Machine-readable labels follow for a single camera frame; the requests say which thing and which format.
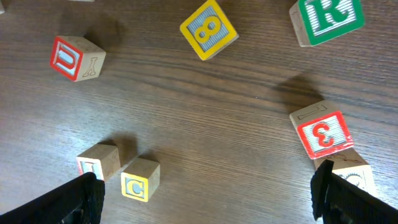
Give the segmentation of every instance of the toy block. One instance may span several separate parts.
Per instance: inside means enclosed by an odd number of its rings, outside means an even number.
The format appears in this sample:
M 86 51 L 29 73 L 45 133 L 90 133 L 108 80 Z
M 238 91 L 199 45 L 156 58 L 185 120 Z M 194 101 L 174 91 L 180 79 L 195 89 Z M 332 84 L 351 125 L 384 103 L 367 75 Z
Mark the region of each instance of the toy block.
M 377 197 L 371 166 L 354 149 L 347 149 L 315 159 L 315 169 L 318 169 L 326 159 L 335 162 L 333 173 Z
M 365 25 L 359 0 L 298 0 L 289 14 L 301 47 L 321 44 Z
M 343 113 L 330 101 L 315 103 L 289 117 L 311 159 L 354 146 Z
M 160 164 L 137 158 L 121 174 L 122 194 L 148 202 L 160 183 Z
M 4 7 L 3 7 L 3 5 L 1 3 L 1 0 L 0 0 L 0 14 L 3 14 L 5 12 L 6 12 L 6 10 L 4 10 Z
M 208 0 L 180 26 L 180 31 L 202 60 L 208 60 L 238 37 L 216 0 Z
M 80 175 L 93 172 L 97 179 L 107 181 L 120 166 L 119 150 L 116 146 L 96 144 L 77 156 Z
M 77 82 L 100 75 L 106 52 L 83 37 L 56 36 L 51 67 Z

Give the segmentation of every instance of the alphabet block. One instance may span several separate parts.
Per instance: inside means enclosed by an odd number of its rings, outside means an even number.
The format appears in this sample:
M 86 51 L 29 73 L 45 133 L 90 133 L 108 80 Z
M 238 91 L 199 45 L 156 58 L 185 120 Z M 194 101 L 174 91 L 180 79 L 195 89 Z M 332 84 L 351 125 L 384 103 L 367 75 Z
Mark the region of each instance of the alphabet block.
M 116 146 L 96 144 L 81 153 L 77 158 L 80 175 L 93 172 L 97 179 L 107 181 L 120 166 L 119 151 Z
M 56 36 L 51 67 L 77 82 L 100 75 L 106 52 L 83 37 Z
M 180 31 L 202 60 L 218 54 L 238 37 L 216 0 L 208 0 L 180 26 Z
M 4 10 L 4 7 L 2 6 L 1 0 L 0 0 L 0 14 L 5 13 L 6 11 Z
M 318 169 L 325 159 L 335 162 L 333 173 L 377 197 L 371 166 L 354 149 L 315 159 L 315 169 Z
M 327 100 L 291 113 L 290 120 L 311 159 L 354 146 L 343 114 Z
M 137 158 L 121 174 L 122 194 L 148 202 L 160 183 L 160 164 Z
M 359 0 L 298 0 L 289 14 L 301 47 L 318 45 L 365 25 Z

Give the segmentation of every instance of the wooden table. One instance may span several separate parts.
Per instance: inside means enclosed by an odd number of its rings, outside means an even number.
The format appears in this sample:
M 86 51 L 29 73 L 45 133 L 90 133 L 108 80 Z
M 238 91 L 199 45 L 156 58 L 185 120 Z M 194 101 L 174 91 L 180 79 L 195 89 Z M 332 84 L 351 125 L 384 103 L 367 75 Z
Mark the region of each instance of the wooden table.
M 106 183 L 102 223 L 313 223 L 308 158 L 288 114 L 320 101 L 344 112 L 379 198 L 398 207 L 398 3 L 363 0 L 363 29 L 301 48 L 295 2 L 221 7 L 240 38 L 202 62 L 179 31 L 199 0 L 2 0 L 0 213 L 78 176 L 104 139 L 159 161 L 149 203 Z M 56 35 L 107 51 L 99 78 L 50 68 Z

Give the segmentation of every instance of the wooden surface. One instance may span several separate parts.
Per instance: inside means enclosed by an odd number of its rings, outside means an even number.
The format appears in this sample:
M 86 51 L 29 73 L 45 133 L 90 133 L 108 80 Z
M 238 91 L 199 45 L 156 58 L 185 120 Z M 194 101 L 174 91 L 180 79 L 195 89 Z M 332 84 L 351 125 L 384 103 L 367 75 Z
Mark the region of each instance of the wooden surface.
M 294 1 L 221 7 L 240 38 L 202 62 L 179 32 L 199 0 L 2 0 L 0 213 L 78 176 L 75 157 L 115 139 L 159 161 L 149 203 L 106 183 L 102 223 L 313 223 L 313 162 L 289 113 L 322 98 L 345 114 L 398 208 L 398 3 L 364 0 L 363 29 L 300 48 Z M 107 51 L 99 78 L 50 68 L 56 35 Z

